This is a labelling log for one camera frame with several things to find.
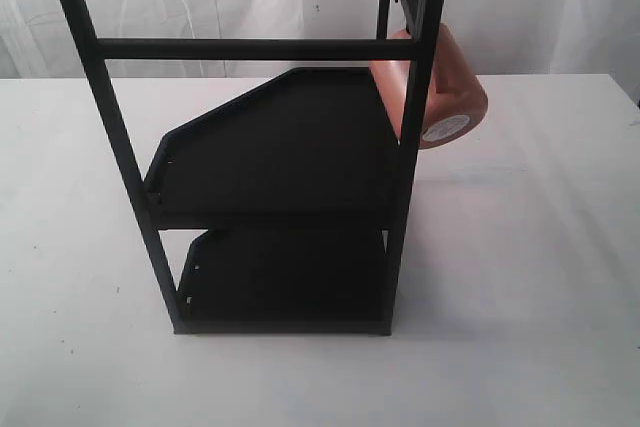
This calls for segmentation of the copper-coloured mug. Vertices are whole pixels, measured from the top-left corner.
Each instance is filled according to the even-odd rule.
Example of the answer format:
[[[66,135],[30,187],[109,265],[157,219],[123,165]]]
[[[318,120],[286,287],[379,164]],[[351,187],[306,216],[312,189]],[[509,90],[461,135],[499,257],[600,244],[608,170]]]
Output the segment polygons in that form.
[[[375,60],[369,70],[396,135],[401,134],[410,63]],[[442,23],[436,42],[421,149],[452,142],[473,130],[488,111],[488,97],[448,26]]]

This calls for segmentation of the black metal shelf rack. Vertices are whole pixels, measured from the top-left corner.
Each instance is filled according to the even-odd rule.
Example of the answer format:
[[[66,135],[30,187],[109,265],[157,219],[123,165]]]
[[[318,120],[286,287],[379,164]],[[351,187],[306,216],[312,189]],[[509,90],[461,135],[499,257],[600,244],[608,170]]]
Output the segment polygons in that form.
[[[59,0],[177,334],[387,336],[444,0],[372,39],[105,38]],[[141,172],[110,60],[291,61],[166,133]],[[410,63],[396,135],[369,70]]]

